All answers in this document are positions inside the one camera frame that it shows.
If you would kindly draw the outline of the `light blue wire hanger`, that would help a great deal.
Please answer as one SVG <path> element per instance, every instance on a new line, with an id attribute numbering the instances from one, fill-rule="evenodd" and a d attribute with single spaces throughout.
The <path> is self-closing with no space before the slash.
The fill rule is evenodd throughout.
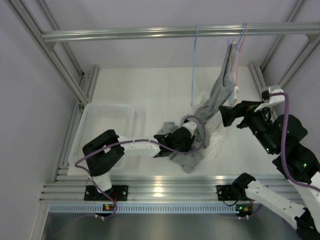
<path id="1" fill-rule="evenodd" d="M 192 55 L 192 78 L 191 78 L 191 106 L 194 106 L 195 84 L 196 84 L 196 59 L 197 59 L 197 41 L 199 36 L 200 26 L 195 27 L 195 35 L 193 41 L 193 55 Z"/>

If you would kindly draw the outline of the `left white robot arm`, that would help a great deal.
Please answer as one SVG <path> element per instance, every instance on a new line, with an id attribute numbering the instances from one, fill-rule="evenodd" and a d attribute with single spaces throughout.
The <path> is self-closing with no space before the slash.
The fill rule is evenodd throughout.
<path id="1" fill-rule="evenodd" d="M 172 153 L 187 153 L 195 139 L 196 124 L 187 122 L 172 133 L 156 134 L 147 139 L 132 139 L 110 129 L 82 147 L 89 175 L 97 185 L 95 193 L 102 200 L 109 199 L 113 187 L 109 171 L 123 157 L 168 157 Z"/>

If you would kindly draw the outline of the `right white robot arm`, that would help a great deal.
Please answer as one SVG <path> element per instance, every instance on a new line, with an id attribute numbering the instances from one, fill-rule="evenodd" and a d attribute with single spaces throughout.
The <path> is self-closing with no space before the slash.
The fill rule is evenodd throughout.
<path id="1" fill-rule="evenodd" d="M 270 107 L 259 101 L 242 101 L 234 107 L 219 108 L 224 127 L 242 118 L 238 129 L 249 128 L 267 154 L 277 155 L 276 169 L 297 190 L 304 205 L 284 198 L 268 189 L 248 173 L 240 174 L 222 190 L 222 201 L 257 201 L 295 230 L 302 240 L 320 238 L 320 163 L 315 154 L 300 142 L 308 134 L 293 115 L 280 115 L 272 120 Z"/>

